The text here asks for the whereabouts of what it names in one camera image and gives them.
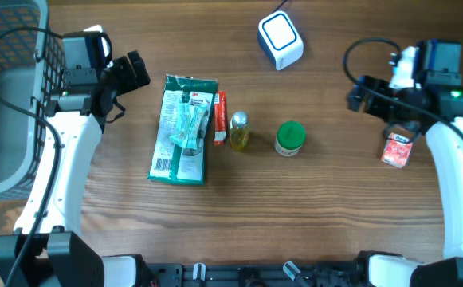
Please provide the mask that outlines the orange Kleenex tissue pack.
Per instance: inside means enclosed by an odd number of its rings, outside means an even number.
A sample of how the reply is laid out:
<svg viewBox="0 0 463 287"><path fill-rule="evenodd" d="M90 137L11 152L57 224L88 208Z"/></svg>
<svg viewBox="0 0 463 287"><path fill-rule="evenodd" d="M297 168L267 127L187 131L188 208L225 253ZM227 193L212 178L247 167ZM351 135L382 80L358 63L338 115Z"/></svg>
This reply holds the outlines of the orange Kleenex tissue pack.
<svg viewBox="0 0 463 287"><path fill-rule="evenodd" d="M405 167L410 158L412 145L405 136L392 132L387 137L381 161L397 168Z"/></svg>

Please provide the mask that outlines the red stick sachet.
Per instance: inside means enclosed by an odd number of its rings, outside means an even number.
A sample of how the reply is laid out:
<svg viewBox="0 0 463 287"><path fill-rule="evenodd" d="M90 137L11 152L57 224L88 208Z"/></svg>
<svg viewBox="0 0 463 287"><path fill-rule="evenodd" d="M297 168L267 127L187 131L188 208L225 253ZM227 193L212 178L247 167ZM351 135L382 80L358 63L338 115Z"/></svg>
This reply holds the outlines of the red stick sachet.
<svg viewBox="0 0 463 287"><path fill-rule="evenodd" d="M214 98L214 144L223 145L226 139L226 93L217 91Z"/></svg>

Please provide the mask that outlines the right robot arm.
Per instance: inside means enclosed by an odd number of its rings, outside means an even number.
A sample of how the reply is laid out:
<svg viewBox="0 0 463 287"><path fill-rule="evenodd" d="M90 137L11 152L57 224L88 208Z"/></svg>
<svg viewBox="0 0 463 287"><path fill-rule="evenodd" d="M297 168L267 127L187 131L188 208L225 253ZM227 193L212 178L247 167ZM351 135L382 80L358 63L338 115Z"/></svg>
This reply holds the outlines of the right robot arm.
<svg viewBox="0 0 463 287"><path fill-rule="evenodd" d="M354 77L348 66L353 49L383 43L396 49L393 77ZM356 259L353 282L364 286L463 286L463 85L461 43L432 39L401 49L381 37L351 44L343 55L343 71L354 87L348 107L424 136L437 171L444 212L443 258L434 263L402 255L363 251Z"/></svg>

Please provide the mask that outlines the grey plastic mesh basket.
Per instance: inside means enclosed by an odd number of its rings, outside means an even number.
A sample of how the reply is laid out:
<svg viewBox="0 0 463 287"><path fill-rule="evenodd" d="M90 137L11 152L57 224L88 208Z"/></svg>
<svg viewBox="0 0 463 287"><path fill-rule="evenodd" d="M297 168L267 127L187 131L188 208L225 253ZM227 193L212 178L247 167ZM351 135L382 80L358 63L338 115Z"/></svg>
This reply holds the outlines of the grey plastic mesh basket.
<svg viewBox="0 0 463 287"><path fill-rule="evenodd" d="M26 199L42 149L46 97L61 86L61 39L45 1L0 1L0 201Z"/></svg>

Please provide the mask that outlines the green lid round container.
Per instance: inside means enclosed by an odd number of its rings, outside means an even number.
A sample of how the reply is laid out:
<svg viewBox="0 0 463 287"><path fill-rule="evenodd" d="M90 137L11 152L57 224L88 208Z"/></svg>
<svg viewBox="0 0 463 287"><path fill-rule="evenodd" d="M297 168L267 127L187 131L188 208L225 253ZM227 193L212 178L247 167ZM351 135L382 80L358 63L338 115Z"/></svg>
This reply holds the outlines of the green lid round container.
<svg viewBox="0 0 463 287"><path fill-rule="evenodd" d="M296 121L284 122L278 129L274 147L282 156L294 156L306 140L306 131L302 124Z"/></svg>

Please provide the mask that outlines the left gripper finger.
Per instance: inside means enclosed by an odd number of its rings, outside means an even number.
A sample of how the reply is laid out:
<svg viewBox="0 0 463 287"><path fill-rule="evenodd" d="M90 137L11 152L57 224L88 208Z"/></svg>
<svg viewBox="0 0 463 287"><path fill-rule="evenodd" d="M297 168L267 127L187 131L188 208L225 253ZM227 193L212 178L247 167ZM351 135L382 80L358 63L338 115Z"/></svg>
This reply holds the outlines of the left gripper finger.
<svg viewBox="0 0 463 287"><path fill-rule="evenodd" d="M119 94L123 95L139 88L137 76L127 56L112 61L112 73L118 81Z"/></svg>
<svg viewBox="0 0 463 287"><path fill-rule="evenodd" d="M136 75L136 84L139 87L149 85L151 83L151 78L146 70L143 58L139 55L139 52L137 50L129 52L128 58Z"/></svg>

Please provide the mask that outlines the green 3M gloves package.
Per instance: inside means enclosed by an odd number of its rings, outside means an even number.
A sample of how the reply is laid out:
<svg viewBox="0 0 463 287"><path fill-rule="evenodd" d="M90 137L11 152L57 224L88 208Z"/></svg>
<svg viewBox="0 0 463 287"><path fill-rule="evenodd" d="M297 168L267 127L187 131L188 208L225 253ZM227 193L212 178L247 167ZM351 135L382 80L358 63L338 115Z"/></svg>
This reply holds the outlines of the green 3M gloves package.
<svg viewBox="0 0 463 287"><path fill-rule="evenodd" d="M149 179L173 184L202 185L205 175L206 133L218 91L216 80L166 75L159 127L152 156ZM178 103L208 106L198 134L198 149L182 149L169 139L175 131Z"/></svg>

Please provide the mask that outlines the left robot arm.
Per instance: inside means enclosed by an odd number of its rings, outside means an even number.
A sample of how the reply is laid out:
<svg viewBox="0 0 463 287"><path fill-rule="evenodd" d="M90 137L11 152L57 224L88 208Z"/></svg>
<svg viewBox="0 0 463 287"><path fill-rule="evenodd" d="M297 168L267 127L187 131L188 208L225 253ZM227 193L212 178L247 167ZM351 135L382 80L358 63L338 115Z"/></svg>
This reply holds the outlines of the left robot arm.
<svg viewBox="0 0 463 287"><path fill-rule="evenodd" d="M80 235L92 157L117 97L149 83L138 53L115 59L109 36L62 36L66 66L37 122L45 145L28 202L10 235L0 235L0 278L7 286L153 286L138 254L100 256Z"/></svg>

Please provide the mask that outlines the yellow liquid bottle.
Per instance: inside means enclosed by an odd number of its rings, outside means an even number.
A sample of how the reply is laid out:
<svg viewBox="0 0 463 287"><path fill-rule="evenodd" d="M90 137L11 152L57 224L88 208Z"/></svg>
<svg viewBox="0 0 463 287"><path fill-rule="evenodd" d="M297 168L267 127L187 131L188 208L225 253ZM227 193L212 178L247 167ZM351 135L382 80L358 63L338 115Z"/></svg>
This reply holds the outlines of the yellow liquid bottle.
<svg viewBox="0 0 463 287"><path fill-rule="evenodd" d="M244 111L237 111L230 121L230 143L235 151L244 151L249 139L249 117Z"/></svg>

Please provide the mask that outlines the white barcode scanner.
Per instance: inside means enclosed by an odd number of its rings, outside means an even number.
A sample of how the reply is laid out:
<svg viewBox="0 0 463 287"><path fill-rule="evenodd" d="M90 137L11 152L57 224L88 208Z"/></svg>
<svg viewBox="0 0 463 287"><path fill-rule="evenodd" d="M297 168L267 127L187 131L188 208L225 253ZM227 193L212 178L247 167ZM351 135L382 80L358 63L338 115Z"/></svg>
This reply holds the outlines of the white barcode scanner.
<svg viewBox="0 0 463 287"><path fill-rule="evenodd" d="M273 12L260 20L257 40L277 71L298 61L304 53L303 40L284 11Z"/></svg>

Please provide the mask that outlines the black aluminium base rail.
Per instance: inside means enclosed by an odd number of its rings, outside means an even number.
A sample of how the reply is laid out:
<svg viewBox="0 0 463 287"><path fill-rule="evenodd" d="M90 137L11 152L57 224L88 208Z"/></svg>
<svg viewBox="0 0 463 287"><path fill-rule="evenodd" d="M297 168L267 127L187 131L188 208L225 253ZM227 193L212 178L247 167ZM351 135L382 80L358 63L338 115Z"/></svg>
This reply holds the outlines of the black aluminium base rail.
<svg viewBox="0 0 463 287"><path fill-rule="evenodd" d="M363 258L315 264L149 263L138 254L103 256L105 286L372 286Z"/></svg>

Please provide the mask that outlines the mint green wipes pack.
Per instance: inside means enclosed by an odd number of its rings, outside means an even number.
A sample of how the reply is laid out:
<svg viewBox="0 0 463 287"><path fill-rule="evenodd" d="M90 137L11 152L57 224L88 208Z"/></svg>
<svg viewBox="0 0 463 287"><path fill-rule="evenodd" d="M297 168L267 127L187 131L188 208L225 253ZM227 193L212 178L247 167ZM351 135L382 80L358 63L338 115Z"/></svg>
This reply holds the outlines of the mint green wipes pack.
<svg viewBox="0 0 463 287"><path fill-rule="evenodd" d="M198 134L208 104L178 103L175 131L169 139L182 149L198 149Z"/></svg>

